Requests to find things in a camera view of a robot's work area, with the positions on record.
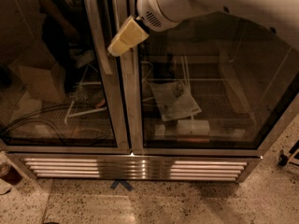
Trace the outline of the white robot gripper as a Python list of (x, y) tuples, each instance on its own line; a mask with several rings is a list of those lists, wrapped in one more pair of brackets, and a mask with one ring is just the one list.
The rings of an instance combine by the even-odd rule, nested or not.
[[(138, 16), (151, 30), (162, 32), (178, 26), (192, 14), (192, 0), (137, 0)], [(113, 37), (107, 51), (119, 57), (149, 37), (133, 16), (128, 17)]]

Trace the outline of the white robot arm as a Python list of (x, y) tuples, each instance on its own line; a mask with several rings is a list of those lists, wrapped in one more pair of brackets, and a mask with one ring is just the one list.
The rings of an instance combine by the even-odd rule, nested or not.
[(148, 29), (162, 32), (213, 12), (254, 22), (299, 50), (299, 0), (137, 0), (136, 8), (107, 48), (115, 57), (146, 40)]

